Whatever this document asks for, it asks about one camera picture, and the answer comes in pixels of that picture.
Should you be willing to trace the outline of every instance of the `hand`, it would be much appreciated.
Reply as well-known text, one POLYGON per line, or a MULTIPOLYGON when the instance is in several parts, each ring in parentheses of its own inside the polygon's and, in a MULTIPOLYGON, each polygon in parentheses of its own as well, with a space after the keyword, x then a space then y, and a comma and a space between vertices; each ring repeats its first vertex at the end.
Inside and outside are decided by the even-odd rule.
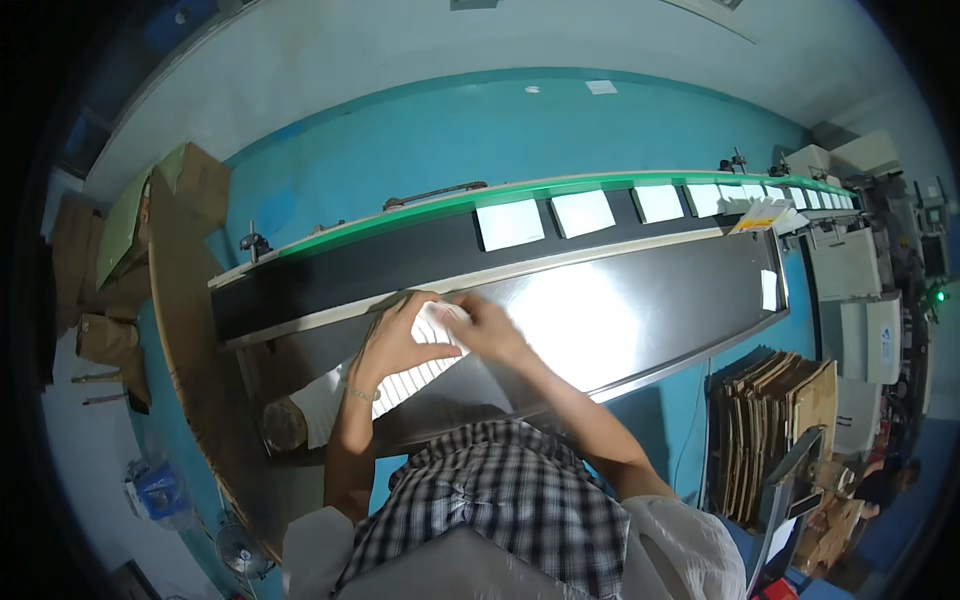
POLYGON ((469 312, 472 322, 444 319, 444 324, 465 346, 481 358, 497 360, 516 367, 517 363, 536 357, 526 340, 503 309, 475 294, 453 299, 469 312))
POLYGON ((418 344, 410 333, 425 302, 437 301, 432 292, 417 292, 383 311, 370 328, 363 349, 347 373, 348 383, 372 396, 388 375, 413 369, 441 358, 460 356, 452 344, 418 344))

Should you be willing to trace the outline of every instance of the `metal bracket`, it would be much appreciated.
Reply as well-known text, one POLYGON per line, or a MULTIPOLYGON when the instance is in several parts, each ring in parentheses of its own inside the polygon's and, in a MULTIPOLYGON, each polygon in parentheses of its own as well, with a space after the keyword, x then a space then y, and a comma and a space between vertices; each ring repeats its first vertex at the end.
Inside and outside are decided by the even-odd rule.
POLYGON ((250 233, 240 240, 240 251, 246 250, 250 251, 250 262, 252 263, 257 262, 261 255, 272 250, 267 238, 253 230, 253 221, 250 221, 250 233))
POLYGON ((724 158, 720 161, 720 171, 736 173, 736 167, 740 167, 744 175, 747 174, 747 159, 740 154, 740 150, 736 146, 733 146, 733 156, 730 157, 730 160, 724 158))
POLYGON ((415 200, 422 200, 424 198, 429 198, 431 196, 440 196, 441 194, 448 194, 450 192, 455 192, 457 190, 474 190, 487 187, 486 181, 471 181, 470 183, 461 183, 460 185, 454 185, 452 187, 445 187, 444 189, 435 189, 432 192, 426 192, 424 194, 418 194, 417 196, 411 196, 409 198, 391 198, 387 202, 383 203, 384 210, 390 210, 391 208, 397 208, 398 206, 403 206, 408 202, 413 202, 415 200))

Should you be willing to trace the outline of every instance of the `white cloth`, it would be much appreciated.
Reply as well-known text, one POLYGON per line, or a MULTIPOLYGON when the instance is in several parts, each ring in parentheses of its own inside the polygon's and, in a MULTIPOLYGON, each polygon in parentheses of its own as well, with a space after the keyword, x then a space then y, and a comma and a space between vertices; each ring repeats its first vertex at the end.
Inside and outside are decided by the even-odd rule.
MULTIPOLYGON (((746 597, 746 569, 720 520, 660 496, 621 502, 630 513, 623 598, 746 597)), ((328 597, 350 558, 353 525, 333 507, 290 523, 283 540, 288 600, 328 597)), ((572 588, 469 528, 454 529, 351 581, 353 598, 577 598, 572 588)))

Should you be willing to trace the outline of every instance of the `brown paper bag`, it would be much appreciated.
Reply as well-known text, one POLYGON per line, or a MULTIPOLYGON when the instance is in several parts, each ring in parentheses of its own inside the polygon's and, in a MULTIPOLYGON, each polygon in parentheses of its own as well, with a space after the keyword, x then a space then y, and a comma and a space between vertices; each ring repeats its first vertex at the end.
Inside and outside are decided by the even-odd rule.
POLYGON ((143 371, 143 348, 132 324, 103 315, 83 314, 77 323, 77 356, 120 369, 123 384, 130 392, 130 406, 148 413, 153 403, 143 371))
POLYGON ((81 315, 77 323, 77 356, 101 365, 120 367, 139 343, 140 336, 131 324, 91 314, 81 315))

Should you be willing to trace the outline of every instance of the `bracelet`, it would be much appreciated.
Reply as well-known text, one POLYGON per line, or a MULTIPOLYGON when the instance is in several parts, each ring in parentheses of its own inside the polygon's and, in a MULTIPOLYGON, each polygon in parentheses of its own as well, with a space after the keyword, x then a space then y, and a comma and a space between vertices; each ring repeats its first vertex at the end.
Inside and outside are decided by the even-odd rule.
POLYGON ((369 396, 367 396, 366 394, 364 394, 364 393, 361 392, 360 390, 357 390, 356 388, 354 388, 353 386, 351 386, 350 384, 348 384, 346 381, 344 381, 344 387, 345 387, 345 388, 347 389, 347 391, 350 392, 351 394, 354 394, 354 395, 356 395, 356 396, 362 397, 363 399, 365 399, 365 400, 366 400, 367 402, 369 402, 370 404, 373 404, 374 402, 376 402, 376 401, 378 401, 378 400, 380 399, 380 389, 379 389, 379 388, 377 388, 377 390, 376 390, 375 392, 373 392, 373 398, 370 398, 369 396))

